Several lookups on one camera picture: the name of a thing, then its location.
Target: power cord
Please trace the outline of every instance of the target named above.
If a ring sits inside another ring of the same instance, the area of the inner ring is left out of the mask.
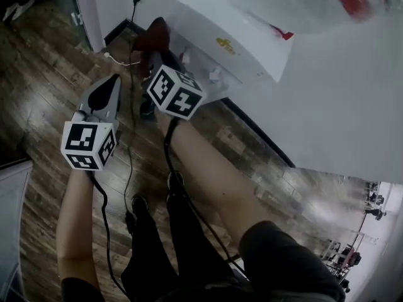
[[[186,189],[184,188],[184,186],[180,183],[178,176],[176,175],[175,169],[172,165],[171,162],[171,158],[169,157],[169,146],[171,144],[171,139],[172,139],[172,134],[174,133],[175,128],[177,127],[179,123],[179,118],[178,117],[174,117],[170,124],[169,124],[169,128],[168,131],[166,133],[165,139],[164,139],[164,153],[165,153],[165,158],[166,158],[166,162],[168,164],[169,170],[171,171],[171,174],[173,176],[175,176],[174,182],[176,183],[176,186],[179,186],[182,188],[182,192],[185,195],[186,199],[189,202],[189,205],[191,206],[191,208],[193,209],[193,211],[195,212],[195,214],[199,217],[199,219],[201,219],[201,221],[206,225],[206,227],[211,231],[211,233],[213,234],[213,236],[215,237],[216,241],[220,244],[222,250],[224,251],[224,253],[226,254],[228,260],[233,263],[235,265],[235,267],[239,270],[239,272],[241,272],[243,275],[246,276],[246,273],[244,272],[244,270],[234,261],[234,259],[231,257],[231,255],[229,254],[227,247],[225,247],[224,243],[221,241],[221,238],[217,235],[217,233],[215,232],[215,230],[211,227],[211,225],[208,223],[208,221],[203,217],[203,215],[198,211],[198,209],[196,208],[196,206],[193,204],[189,194],[186,192]]]
[[[106,58],[111,58],[115,63],[117,63],[117,64],[119,64],[119,65],[122,65],[122,66],[137,65],[137,64],[140,63],[140,62],[136,62],[136,63],[125,64],[125,63],[123,63],[123,62],[118,62],[118,61],[117,61],[116,59],[114,59],[113,56],[112,56],[110,53],[108,53],[108,52],[104,53],[103,55],[104,55]]]
[[[134,9],[133,9],[133,15],[132,15],[132,22],[133,22],[133,17],[134,17],[134,12],[135,12],[135,7],[136,4],[139,2],[140,0],[133,0],[133,5],[134,5]],[[115,62],[117,62],[110,54],[108,56],[106,56],[107,53],[105,53],[105,57],[110,57],[112,58]],[[134,100],[134,79],[133,79],[133,69],[131,65],[135,65],[138,64],[137,63],[132,63],[131,60],[131,44],[129,42],[129,62],[127,65],[130,65],[130,79],[131,79],[131,85],[132,88],[130,89],[130,112],[132,115],[132,121],[133,121],[133,127],[135,127],[135,116],[134,116],[134,110],[133,110],[133,100]],[[126,215],[130,214],[131,212],[128,209],[127,206],[127,202],[126,202],[126,193],[127,193],[127,188],[128,185],[130,184],[130,180],[132,178],[132,174],[133,174],[133,162],[132,162],[132,153],[130,151],[130,147],[131,147],[131,142],[128,144],[127,146],[127,154],[129,156],[130,159],[130,175],[128,177],[128,181],[126,183],[126,187],[125,187],[125,191],[123,194],[124,200],[125,200],[125,208],[126,208]],[[116,280],[115,276],[113,275],[113,269],[112,269],[112,264],[111,264],[111,257],[110,257],[110,231],[109,231],[109,224],[108,224],[108,220],[106,219],[106,205],[108,204],[108,195],[106,194],[105,190],[101,187],[101,185],[99,184],[99,182],[95,179],[94,177],[94,173],[92,171],[87,171],[88,177],[90,178],[91,182],[94,184],[95,188],[102,194],[103,196],[103,204],[101,207],[101,212],[102,212],[102,217],[103,217],[103,222],[105,224],[105,229],[106,229],[106,259],[108,261],[108,268],[109,268],[109,273],[110,276],[112,278],[112,281],[116,284],[116,286],[118,287],[118,289],[120,291],[122,291],[122,293],[130,300],[127,292],[125,291],[125,289],[119,284],[119,282]]]
[[[102,204],[102,207],[101,207],[101,211],[102,211],[103,223],[105,224],[105,229],[106,229],[106,259],[108,260],[109,273],[111,275],[112,281],[122,291],[122,293],[125,296],[127,296],[127,298],[130,300],[130,298],[128,297],[125,289],[123,289],[120,286],[118,281],[115,279],[115,276],[113,275],[113,269],[112,269],[112,264],[111,264],[111,256],[110,256],[110,238],[111,238],[111,234],[109,232],[109,225],[108,225],[108,220],[106,219],[106,211],[105,211],[106,205],[108,204],[108,196],[106,195],[105,190],[101,187],[101,185],[95,179],[94,172],[87,171],[87,175],[90,178],[91,182],[94,184],[95,188],[98,189],[98,191],[103,196],[103,204]]]

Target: plastic bag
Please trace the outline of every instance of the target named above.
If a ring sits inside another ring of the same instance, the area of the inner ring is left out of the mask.
[[[294,33],[324,31],[403,11],[403,0],[236,0],[236,4],[260,21]]]

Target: forearm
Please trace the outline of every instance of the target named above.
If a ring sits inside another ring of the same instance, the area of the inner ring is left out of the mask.
[[[171,119],[158,111],[156,116],[165,135]],[[239,243],[251,226],[269,219],[254,195],[252,182],[213,148],[189,122],[181,121],[176,127],[171,146],[218,211],[235,243]]]
[[[93,254],[93,184],[86,171],[72,170],[56,229],[57,257],[85,259]]]

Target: person's arm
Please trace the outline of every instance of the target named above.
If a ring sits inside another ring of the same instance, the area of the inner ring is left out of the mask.
[[[158,110],[156,117],[165,135],[171,118]],[[173,133],[171,146],[219,213],[236,245],[253,225],[269,220],[268,213],[254,195],[254,185],[250,180],[189,122],[180,121]]]
[[[60,280],[81,279],[99,290],[93,259],[93,184],[86,171],[72,170],[56,230]]]

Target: white cable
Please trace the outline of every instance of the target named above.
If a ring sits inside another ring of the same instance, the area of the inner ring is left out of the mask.
[[[137,64],[139,64],[140,62],[136,62],[136,63],[131,63],[131,64],[125,64],[125,63],[123,63],[123,62],[118,62],[116,59],[114,59],[113,57],[112,57],[112,55],[110,54],[110,53],[108,53],[108,52],[106,52],[106,53],[104,53],[103,54],[106,58],[111,58],[115,63],[117,63],[117,64],[119,64],[119,65],[122,65],[122,66],[130,66],[130,65],[137,65]]]

